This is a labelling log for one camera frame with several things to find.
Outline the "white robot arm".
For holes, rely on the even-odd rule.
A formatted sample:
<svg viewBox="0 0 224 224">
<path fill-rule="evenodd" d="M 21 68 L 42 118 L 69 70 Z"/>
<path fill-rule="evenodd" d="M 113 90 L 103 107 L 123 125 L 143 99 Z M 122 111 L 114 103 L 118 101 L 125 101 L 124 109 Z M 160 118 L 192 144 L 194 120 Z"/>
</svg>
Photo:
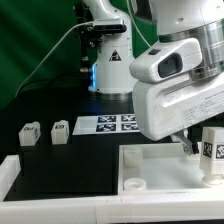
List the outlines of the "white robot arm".
<svg viewBox="0 0 224 224">
<path fill-rule="evenodd" d="M 110 0 L 83 2 L 100 40 L 89 90 L 130 95 L 144 136 L 174 136 L 196 154 L 186 129 L 224 112 L 224 103 L 210 99 L 224 92 L 224 0 L 131 0 L 134 15 L 157 28 L 157 41 L 137 58 L 131 16 Z"/>
</svg>

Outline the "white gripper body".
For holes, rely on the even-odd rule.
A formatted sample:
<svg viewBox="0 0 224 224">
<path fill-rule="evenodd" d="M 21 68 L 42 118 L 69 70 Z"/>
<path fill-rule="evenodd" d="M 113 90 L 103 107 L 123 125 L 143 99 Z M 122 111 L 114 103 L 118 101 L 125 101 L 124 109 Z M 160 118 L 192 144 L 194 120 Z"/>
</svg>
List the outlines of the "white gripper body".
<svg viewBox="0 0 224 224">
<path fill-rule="evenodd" d="M 157 141 L 224 112 L 224 78 L 159 84 L 138 81 L 133 107 L 140 132 Z"/>
</svg>

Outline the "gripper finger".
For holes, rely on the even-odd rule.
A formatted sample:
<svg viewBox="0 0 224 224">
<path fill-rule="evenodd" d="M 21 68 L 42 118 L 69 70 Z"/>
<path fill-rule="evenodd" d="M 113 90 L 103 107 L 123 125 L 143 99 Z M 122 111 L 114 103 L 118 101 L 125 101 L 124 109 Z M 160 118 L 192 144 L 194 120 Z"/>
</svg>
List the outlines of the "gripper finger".
<svg viewBox="0 0 224 224">
<path fill-rule="evenodd" d="M 196 155 L 199 153 L 198 144 L 188 139 L 188 130 L 183 129 L 171 135 L 173 142 L 182 144 L 184 153 L 188 156 Z"/>
</svg>

